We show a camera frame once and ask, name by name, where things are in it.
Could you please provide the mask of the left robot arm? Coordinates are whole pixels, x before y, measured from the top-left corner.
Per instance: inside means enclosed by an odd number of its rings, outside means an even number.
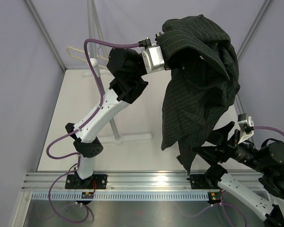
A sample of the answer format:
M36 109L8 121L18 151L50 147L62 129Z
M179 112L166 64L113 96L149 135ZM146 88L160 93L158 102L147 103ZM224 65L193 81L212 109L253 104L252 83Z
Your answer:
M114 76L109 88L86 117L78 123L68 123L66 131L74 139L73 145L80 154L78 168L67 175L66 189L105 189L104 175L94 174L95 157L103 150L103 143L122 144L152 139L152 134L128 134L116 137L100 137L98 133L123 109L132 104L144 91L148 82L142 55L132 49L113 48L110 51L108 70Z

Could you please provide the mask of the black pinstriped shirt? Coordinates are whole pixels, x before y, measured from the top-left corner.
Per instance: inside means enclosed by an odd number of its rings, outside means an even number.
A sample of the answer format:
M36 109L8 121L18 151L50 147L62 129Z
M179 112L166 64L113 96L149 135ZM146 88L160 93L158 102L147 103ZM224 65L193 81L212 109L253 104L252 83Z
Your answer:
M178 144L189 172L221 116L240 89L239 64L230 36L203 15L167 20L158 37L171 70L162 106L161 149Z

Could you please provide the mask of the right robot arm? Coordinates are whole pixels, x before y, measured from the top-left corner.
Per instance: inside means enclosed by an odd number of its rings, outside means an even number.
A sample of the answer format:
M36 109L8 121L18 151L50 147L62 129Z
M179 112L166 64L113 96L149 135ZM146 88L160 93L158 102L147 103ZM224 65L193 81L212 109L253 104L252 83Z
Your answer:
M238 124L231 137L234 122L211 133L211 146L195 148L210 165L201 178L207 188L220 188L240 200L266 227L284 227L284 142L266 139L256 149L249 139L259 127L244 114Z

